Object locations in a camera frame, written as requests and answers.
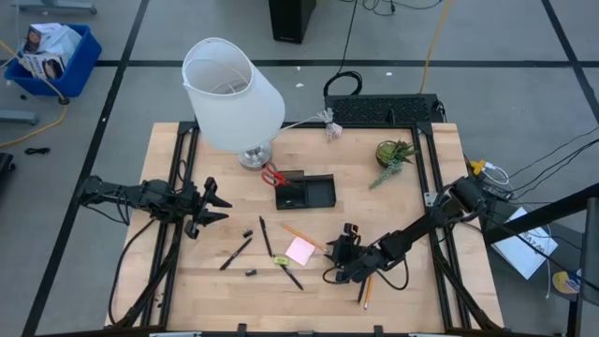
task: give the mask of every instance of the lamp shade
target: lamp shade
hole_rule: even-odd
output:
[[[219,150],[254,149],[276,137],[285,118],[281,94],[222,38],[204,39],[187,53],[183,87],[202,135]]]

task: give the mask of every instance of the silver lamp base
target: silver lamp base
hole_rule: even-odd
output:
[[[255,149],[238,153],[237,157],[244,168],[250,170],[260,170],[272,157],[270,143],[264,143]]]

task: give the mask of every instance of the concrete floor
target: concrete floor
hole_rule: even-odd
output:
[[[24,12],[20,31],[31,22],[89,24],[103,47],[101,60],[121,59],[140,0],[96,0],[95,16]],[[413,1],[417,5],[424,1]],[[594,0],[552,1],[578,60],[599,60]],[[222,37],[240,46],[253,60],[339,60],[343,55],[352,4],[320,0],[301,45],[271,39],[266,0],[151,0],[143,17],[131,60],[181,61],[204,37]],[[349,60],[424,60],[442,6],[414,11],[398,7],[392,17],[379,17],[358,6]],[[15,13],[0,0],[0,38],[15,45]],[[0,60],[7,54],[0,51]],[[460,0],[449,10],[434,60],[568,61],[541,1]],[[15,155],[18,169],[0,195],[0,327],[6,336],[20,335],[48,263],[66,208],[79,178],[98,118],[115,76],[116,64],[97,66],[81,97],[73,99],[58,127],[2,149]],[[363,94],[415,93],[421,67],[351,67],[364,78]],[[287,121],[298,121],[323,106],[322,86],[334,66],[263,66],[260,71],[281,92]],[[599,69],[584,68],[599,88]],[[155,122],[193,118],[175,66],[130,66],[126,69],[110,120],[92,169],[116,183],[139,180]],[[331,93],[350,91],[340,81]],[[573,136],[597,126],[597,120],[572,67],[433,67],[425,92],[446,105],[457,123],[464,152],[485,158],[507,172],[533,161]],[[33,110],[41,125],[60,115],[53,99],[35,98],[17,85],[0,90],[2,108]],[[30,131],[28,125],[0,124],[0,142]],[[543,168],[593,139],[571,144],[513,184],[529,181]],[[28,147],[51,147],[46,156],[26,156]],[[599,150],[591,148],[573,165],[524,197],[552,201],[596,183]],[[561,223],[583,228],[584,214]],[[37,333],[99,329],[104,324],[114,267],[123,247],[125,228],[87,210],[79,211]],[[543,289],[529,285],[489,252],[506,326],[516,331],[565,331],[567,302],[545,300]],[[586,315],[588,331],[599,315]]]

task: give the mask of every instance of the blue box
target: blue box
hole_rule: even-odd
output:
[[[102,52],[102,47],[95,40],[89,26],[83,24],[68,24],[68,26],[81,35],[81,41],[69,60],[63,76],[57,80],[48,79],[48,81],[64,96],[77,97],[83,91],[87,79],[90,78],[92,70],[94,70],[95,61],[97,61]],[[13,60],[10,63],[7,71],[4,73],[4,77],[7,80],[17,82],[31,95],[58,96],[48,84],[34,78],[17,60]]]

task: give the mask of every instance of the wooden table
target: wooden table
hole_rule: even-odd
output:
[[[142,180],[168,179],[177,127],[154,125]],[[466,173],[458,130],[452,124],[433,125],[433,129],[443,182],[451,183]],[[272,144],[278,169],[303,169],[307,175],[333,173],[337,205],[328,209],[277,211],[274,192],[261,181],[259,172],[245,170],[235,154],[214,150],[200,135],[193,180],[202,185],[206,177],[213,176],[218,183],[217,195],[232,203],[233,208],[225,210],[228,219],[201,228],[197,240],[183,236],[168,329],[233,331],[239,323],[247,323],[249,331],[368,332],[373,331],[374,325],[383,325],[385,332],[443,331],[427,237],[416,242],[407,254],[407,289],[395,291],[375,275],[372,300],[365,311],[356,302],[359,285],[334,286],[323,282],[322,273],[331,262],[318,250],[306,267],[295,262],[290,266],[305,288],[300,291],[271,262],[260,231],[258,216],[262,215],[273,253],[282,255],[294,239],[281,228],[282,224],[322,243],[335,240],[345,222],[359,225],[364,243],[409,226],[424,210],[415,165],[405,165],[400,175],[368,189],[381,171],[373,157],[374,149],[386,139],[412,138],[409,131],[400,129],[345,129],[340,139],[327,143],[323,129],[285,131]],[[429,185],[434,190],[424,140],[422,148]],[[147,220],[147,213],[134,212],[127,240]],[[219,271],[243,243],[241,234],[248,228],[254,231],[254,240],[226,271]],[[157,229],[158,225],[144,233],[124,258],[113,303],[116,317],[125,313],[148,282]],[[489,317],[502,325],[481,234],[456,226],[454,236],[463,283]],[[244,272],[250,269],[257,269],[257,276],[246,277]],[[401,285],[405,277],[403,266],[389,271],[387,277]],[[458,326],[453,289],[448,289],[453,322]],[[160,297],[158,291],[154,306],[159,305]],[[153,310],[153,322],[157,322],[157,312]]]

